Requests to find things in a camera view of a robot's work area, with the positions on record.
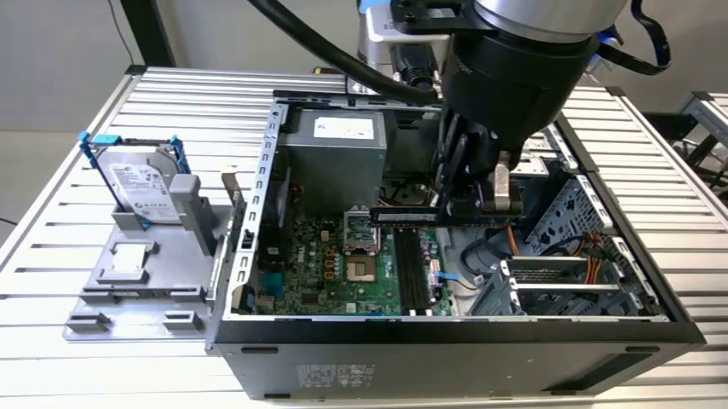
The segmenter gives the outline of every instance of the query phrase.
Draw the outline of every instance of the power supply label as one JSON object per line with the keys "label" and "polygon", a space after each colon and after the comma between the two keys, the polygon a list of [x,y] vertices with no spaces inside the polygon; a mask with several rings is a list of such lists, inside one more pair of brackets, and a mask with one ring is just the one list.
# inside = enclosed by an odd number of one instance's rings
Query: power supply label
{"label": "power supply label", "polygon": [[111,164],[114,181],[134,213],[153,223],[179,223],[159,170],[147,164]]}
{"label": "power supply label", "polygon": [[374,121],[368,118],[317,118],[314,138],[374,139]]}
{"label": "power supply label", "polygon": [[368,388],[374,379],[376,365],[298,365],[298,382],[303,388]]}

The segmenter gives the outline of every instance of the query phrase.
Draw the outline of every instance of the aluminum extrusion table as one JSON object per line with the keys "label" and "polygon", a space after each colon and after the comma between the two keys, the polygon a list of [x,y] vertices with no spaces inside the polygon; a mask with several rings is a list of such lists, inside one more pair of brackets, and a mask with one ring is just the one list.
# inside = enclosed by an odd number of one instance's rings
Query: aluminum extrusion table
{"label": "aluminum extrusion table", "polygon": [[[235,164],[243,191],[250,190],[274,89],[341,93],[344,77],[150,68],[124,76],[88,131],[126,137],[177,134],[201,176],[202,195],[225,203],[218,172]],[[579,87],[564,114],[707,347],[595,398],[290,401],[287,406],[728,407],[726,208],[627,98]],[[536,137],[529,148],[548,153],[543,142]],[[0,249],[0,397],[7,397],[0,406],[274,405],[249,401],[225,360],[206,355],[202,341],[63,339],[76,294],[112,229],[111,203],[100,177],[74,149]]]}

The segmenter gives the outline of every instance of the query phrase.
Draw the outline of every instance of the hard drive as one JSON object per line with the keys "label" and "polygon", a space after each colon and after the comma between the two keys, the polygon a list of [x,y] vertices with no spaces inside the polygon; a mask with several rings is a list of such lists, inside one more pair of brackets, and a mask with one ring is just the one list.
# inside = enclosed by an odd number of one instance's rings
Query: hard drive
{"label": "hard drive", "polygon": [[158,224],[181,218],[170,196],[173,178],[190,173],[182,140],[122,139],[119,135],[80,134],[80,150],[99,170],[118,207]]}

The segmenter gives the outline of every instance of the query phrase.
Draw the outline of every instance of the white wall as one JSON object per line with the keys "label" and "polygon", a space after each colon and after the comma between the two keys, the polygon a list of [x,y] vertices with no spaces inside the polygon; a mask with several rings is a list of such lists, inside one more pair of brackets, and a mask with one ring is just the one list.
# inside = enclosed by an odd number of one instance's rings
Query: white wall
{"label": "white wall", "polygon": [[[603,80],[619,85],[641,110],[676,111],[691,91],[728,92],[728,1],[648,0],[645,14],[665,28],[672,66],[655,77],[617,68]],[[617,20],[625,51],[655,63],[648,35],[629,9]]]}
{"label": "white wall", "polygon": [[[116,16],[142,61],[119,4]],[[128,66],[104,0],[0,1],[0,130],[86,128]]]}
{"label": "white wall", "polygon": [[[354,0],[282,3],[341,48],[357,52]],[[173,52],[194,68],[310,72],[323,65],[246,0],[158,0],[158,4],[165,27],[179,35],[179,42],[171,40]]]}

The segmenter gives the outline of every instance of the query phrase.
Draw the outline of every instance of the motherboard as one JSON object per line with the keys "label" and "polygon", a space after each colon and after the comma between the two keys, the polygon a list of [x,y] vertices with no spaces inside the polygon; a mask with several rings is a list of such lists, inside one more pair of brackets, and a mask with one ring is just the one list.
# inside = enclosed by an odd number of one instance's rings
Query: motherboard
{"label": "motherboard", "polygon": [[[405,291],[410,290],[408,285],[416,285],[432,314],[450,315],[448,288],[438,280],[444,263],[434,231],[408,233],[417,235],[418,248],[404,254],[396,246],[398,232],[369,228],[357,213],[338,217],[298,215],[285,271],[263,272],[258,313],[402,315],[408,310],[402,305],[402,285]],[[412,283],[400,280],[402,258],[417,262]]]}

